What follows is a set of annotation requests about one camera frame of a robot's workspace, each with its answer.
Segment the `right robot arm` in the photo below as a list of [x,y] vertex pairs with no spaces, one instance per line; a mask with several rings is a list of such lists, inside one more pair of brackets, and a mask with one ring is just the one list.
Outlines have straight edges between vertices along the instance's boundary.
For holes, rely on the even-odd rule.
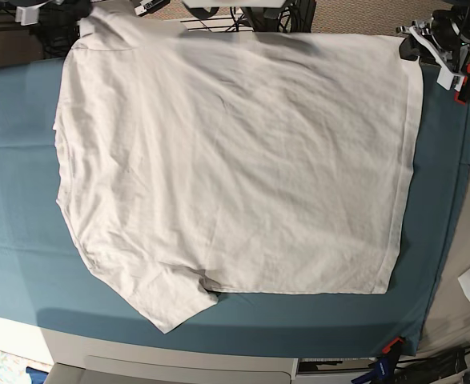
[[7,1],[15,7],[15,21],[21,26],[36,24],[68,25],[86,18],[92,11],[92,1]]

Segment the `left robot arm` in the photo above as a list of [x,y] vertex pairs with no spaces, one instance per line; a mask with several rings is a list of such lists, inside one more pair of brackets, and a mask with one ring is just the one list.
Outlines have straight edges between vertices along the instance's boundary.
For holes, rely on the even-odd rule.
[[434,10],[429,19],[399,26],[406,38],[399,47],[400,58],[438,65],[437,83],[455,90],[458,99],[470,99],[470,1],[451,1],[448,10]]

